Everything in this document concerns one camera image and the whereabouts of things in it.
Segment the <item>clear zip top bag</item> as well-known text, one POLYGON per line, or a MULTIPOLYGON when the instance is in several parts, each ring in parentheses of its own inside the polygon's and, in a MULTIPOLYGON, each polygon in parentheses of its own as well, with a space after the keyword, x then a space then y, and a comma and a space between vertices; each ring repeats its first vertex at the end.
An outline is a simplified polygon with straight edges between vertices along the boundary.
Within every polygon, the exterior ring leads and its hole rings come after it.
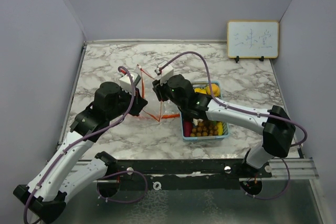
POLYGON ((139 64, 136 65, 135 72, 141 77, 137 85, 141 98, 148 101, 148 104, 140 112, 139 119, 154 120, 158 123, 168 119, 180 117, 180 113, 175 105, 171 102, 161 102, 157 99, 155 92, 152 90, 152 82, 156 80, 156 74, 150 74, 139 64))

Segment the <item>white mushroom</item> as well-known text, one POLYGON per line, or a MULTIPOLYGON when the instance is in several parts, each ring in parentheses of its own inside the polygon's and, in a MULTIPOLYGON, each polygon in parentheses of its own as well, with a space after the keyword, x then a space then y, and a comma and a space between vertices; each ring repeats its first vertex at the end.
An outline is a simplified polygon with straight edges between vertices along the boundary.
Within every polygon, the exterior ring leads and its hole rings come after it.
POLYGON ((193 119, 193 124, 195 126, 198 126, 199 122, 203 122, 203 120, 202 119, 193 119))

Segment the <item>brown longan bunch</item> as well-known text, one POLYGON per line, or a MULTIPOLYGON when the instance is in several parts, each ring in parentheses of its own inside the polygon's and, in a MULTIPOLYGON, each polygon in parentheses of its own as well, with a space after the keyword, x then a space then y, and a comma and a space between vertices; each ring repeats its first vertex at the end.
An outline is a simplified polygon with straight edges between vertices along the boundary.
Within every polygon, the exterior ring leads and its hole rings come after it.
POLYGON ((202 121, 193 126, 190 137, 218 136, 220 134, 221 123, 216 121, 202 121))

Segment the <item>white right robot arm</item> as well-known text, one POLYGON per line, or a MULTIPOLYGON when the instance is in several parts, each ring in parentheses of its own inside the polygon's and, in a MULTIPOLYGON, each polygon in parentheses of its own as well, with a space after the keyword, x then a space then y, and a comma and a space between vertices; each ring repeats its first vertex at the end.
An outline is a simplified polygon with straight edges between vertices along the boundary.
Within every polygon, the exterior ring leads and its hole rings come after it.
POLYGON ((295 126, 285 110, 274 105, 270 110, 229 105, 211 95, 195 92, 191 82, 181 74, 166 82, 154 80, 153 91, 159 101, 171 101, 189 119, 221 121, 244 127, 262 136, 262 141, 244 157, 241 171, 254 177, 263 165, 274 157, 288 156, 295 126))

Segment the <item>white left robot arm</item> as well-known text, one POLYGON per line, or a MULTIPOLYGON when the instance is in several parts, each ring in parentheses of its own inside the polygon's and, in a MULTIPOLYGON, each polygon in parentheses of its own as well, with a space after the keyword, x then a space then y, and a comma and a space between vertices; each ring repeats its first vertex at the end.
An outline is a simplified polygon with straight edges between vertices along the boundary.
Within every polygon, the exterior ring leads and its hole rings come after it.
POLYGON ((102 83, 93 101, 76 115, 63 143, 42 171, 27 185, 14 189, 14 196, 24 204, 24 223, 28 223, 29 211, 39 221, 53 223, 70 199, 91 182, 135 174, 132 169, 118 170, 116 159, 106 152, 97 154, 74 174, 70 172, 102 134, 122 123, 128 114, 138 116, 146 105, 133 81, 102 83))

